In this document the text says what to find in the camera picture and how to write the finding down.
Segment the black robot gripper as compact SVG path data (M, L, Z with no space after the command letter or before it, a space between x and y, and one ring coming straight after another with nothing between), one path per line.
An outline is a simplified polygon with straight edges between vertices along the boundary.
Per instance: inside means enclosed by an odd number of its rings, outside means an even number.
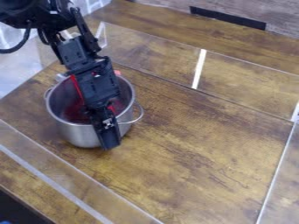
M96 131L97 140L104 150L120 145L121 137L117 119L112 110L105 107L108 101L120 95L117 76L108 56L81 64L79 59L64 58L68 75L72 79L83 105L91 110L89 120Z

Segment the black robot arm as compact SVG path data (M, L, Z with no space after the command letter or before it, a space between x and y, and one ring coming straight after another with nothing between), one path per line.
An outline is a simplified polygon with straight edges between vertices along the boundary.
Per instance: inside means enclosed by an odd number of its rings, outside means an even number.
M0 0L0 22L24 30L23 39L1 54L16 52L36 30L41 42L51 47L67 67L81 94L85 113L104 149L120 145L121 136L111 99L120 96L117 77L109 57L100 56L80 8L71 0Z

